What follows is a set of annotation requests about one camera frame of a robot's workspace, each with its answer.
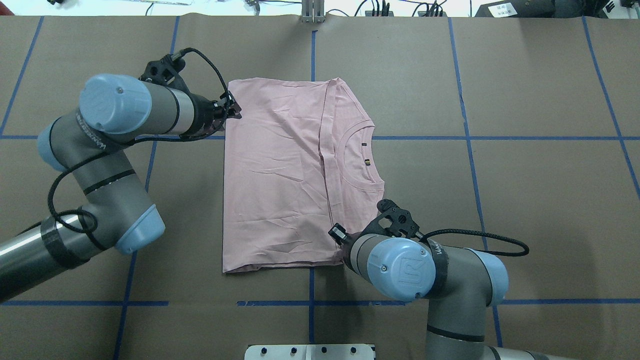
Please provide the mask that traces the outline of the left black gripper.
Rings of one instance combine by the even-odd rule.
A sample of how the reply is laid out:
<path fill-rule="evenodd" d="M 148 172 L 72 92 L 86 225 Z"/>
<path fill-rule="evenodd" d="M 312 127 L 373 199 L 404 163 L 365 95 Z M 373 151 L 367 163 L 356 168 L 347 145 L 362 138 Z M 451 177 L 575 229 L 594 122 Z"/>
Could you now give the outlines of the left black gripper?
<path fill-rule="evenodd" d="M 231 92 L 224 92 L 218 100 L 209 100 L 201 95 L 192 96 L 194 121 L 192 136 L 212 135 L 224 130 L 227 119 L 242 119 L 242 107 Z"/>

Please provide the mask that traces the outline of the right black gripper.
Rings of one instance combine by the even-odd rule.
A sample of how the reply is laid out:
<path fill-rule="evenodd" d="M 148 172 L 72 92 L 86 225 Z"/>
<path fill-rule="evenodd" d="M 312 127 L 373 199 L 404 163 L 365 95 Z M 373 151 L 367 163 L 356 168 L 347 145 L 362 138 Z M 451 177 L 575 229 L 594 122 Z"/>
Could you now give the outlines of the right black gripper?
<path fill-rule="evenodd" d="M 361 273 L 358 265 L 358 252 L 361 246 L 356 245 L 361 232 L 347 233 L 341 224 L 334 224 L 327 234 L 341 246 L 343 264 L 354 273 Z"/>

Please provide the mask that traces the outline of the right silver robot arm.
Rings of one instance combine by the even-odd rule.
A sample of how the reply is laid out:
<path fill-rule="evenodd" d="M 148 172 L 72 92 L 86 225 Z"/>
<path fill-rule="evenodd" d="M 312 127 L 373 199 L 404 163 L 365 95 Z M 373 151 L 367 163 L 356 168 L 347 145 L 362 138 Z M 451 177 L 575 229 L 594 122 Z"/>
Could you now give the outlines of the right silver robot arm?
<path fill-rule="evenodd" d="M 370 224 L 350 234 L 339 223 L 328 234 L 343 263 L 396 301 L 429 302 L 428 360 L 552 360 L 553 355 L 486 344 L 486 310 L 505 299 L 509 276 L 493 253 L 439 244 L 418 226 Z"/>

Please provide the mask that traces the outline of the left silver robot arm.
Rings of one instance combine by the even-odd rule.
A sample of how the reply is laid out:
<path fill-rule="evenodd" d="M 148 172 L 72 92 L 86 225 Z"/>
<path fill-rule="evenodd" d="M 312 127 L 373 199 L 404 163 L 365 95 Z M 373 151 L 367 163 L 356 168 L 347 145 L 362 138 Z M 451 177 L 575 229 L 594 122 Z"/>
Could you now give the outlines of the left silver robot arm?
<path fill-rule="evenodd" d="M 219 100 L 130 75 L 87 80 L 78 107 L 38 136 L 40 157 L 59 172 L 49 215 L 1 244 L 1 301 L 87 264 L 114 248 L 130 255 L 159 239 L 165 223 L 124 152 L 146 141 L 199 141 L 239 119 L 230 91 Z"/>

